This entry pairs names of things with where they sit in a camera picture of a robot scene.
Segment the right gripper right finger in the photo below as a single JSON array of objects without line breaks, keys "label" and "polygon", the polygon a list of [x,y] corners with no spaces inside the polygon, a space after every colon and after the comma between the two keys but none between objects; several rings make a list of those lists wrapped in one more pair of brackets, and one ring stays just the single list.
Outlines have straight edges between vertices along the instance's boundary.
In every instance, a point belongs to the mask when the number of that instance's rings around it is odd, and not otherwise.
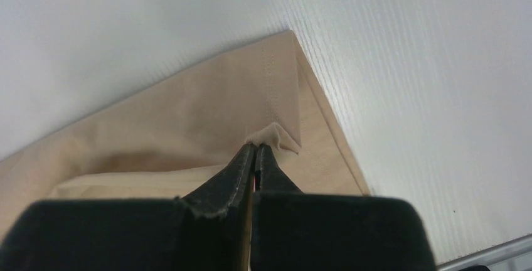
[{"label": "right gripper right finger", "polygon": [[423,222],[401,199],[303,193],[258,147],[252,270],[435,270]]}]

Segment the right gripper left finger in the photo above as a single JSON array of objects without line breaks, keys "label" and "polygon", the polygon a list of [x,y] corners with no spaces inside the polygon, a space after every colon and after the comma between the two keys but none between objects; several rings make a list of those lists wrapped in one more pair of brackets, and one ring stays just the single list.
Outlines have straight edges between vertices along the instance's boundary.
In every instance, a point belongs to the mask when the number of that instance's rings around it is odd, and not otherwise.
[{"label": "right gripper left finger", "polygon": [[256,147],[184,197],[42,200],[1,243],[2,270],[247,270]]}]

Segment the beige t shirt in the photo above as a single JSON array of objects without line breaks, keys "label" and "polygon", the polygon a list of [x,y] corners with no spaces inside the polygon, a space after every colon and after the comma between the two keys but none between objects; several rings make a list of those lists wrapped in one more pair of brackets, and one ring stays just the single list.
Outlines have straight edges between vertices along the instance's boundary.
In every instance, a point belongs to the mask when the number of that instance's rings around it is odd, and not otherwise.
[{"label": "beige t shirt", "polygon": [[297,37],[222,53],[1,162],[1,235],[45,198],[172,198],[268,144],[308,193],[370,189]]}]

